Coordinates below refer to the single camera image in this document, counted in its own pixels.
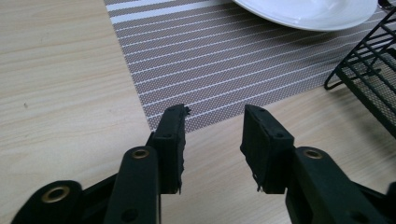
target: white plate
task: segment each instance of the white plate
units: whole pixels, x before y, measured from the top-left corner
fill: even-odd
[[[254,14],[282,25],[310,31],[357,26],[375,12],[377,0],[234,0]]]

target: placemat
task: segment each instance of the placemat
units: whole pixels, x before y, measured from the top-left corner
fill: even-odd
[[[192,111],[186,131],[321,86],[385,16],[339,32],[262,19],[230,0],[105,0],[152,130],[166,107]]]

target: plate rim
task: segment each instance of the plate rim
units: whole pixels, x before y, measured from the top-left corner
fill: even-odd
[[[296,24],[296,23],[283,22],[283,21],[280,21],[280,20],[275,20],[275,19],[273,19],[273,18],[271,18],[271,17],[269,17],[269,16],[267,16],[267,15],[265,15],[263,13],[260,13],[260,11],[256,10],[255,8],[251,8],[250,6],[248,6],[248,5],[246,5],[244,3],[244,2],[249,1],[249,0],[233,0],[233,1],[238,6],[244,8],[244,9],[248,10],[249,12],[251,12],[251,13],[253,13],[253,14],[255,14],[255,15],[261,17],[261,18],[264,18],[264,19],[266,19],[268,21],[272,21],[272,22],[275,22],[277,24],[288,26],[288,27],[291,27],[291,28],[294,28],[294,29],[300,29],[300,30],[306,30],[306,31],[317,31],[317,32],[339,31],[339,30],[345,30],[345,29],[349,29],[349,28],[358,26],[358,25],[364,23],[365,21],[369,20],[374,15],[374,13],[376,11],[376,8],[377,8],[377,0],[365,0],[364,3],[366,3],[366,2],[373,3],[373,8],[372,8],[372,11],[370,11],[370,13],[367,13],[368,16],[367,16],[367,18],[364,18],[364,20],[351,22],[351,23],[349,23],[347,25],[341,25],[341,26],[338,25],[338,26],[333,26],[333,27],[323,27],[323,28],[316,27],[316,28],[313,28],[313,27],[309,27],[309,26]]]

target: black wire rack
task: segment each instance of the black wire rack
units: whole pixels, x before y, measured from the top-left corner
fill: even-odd
[[[396,138],[396,9],[348,53],[326,79],[345,84]],[[329,86],[337,75],[341,81]]]

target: wooden table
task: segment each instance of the wooden table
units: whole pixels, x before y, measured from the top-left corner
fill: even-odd
[[[0,223],[42,186],[87,188],[115,174],[149,126],[101,0],[0,2]],[[346,88],[267,105],[296,146],[327,151],[354,181],[385,192],[395,139]],[[187,134],[181,195],[163,223],[290,223],[284,195],[256,192],[239,151],[242,116]]]

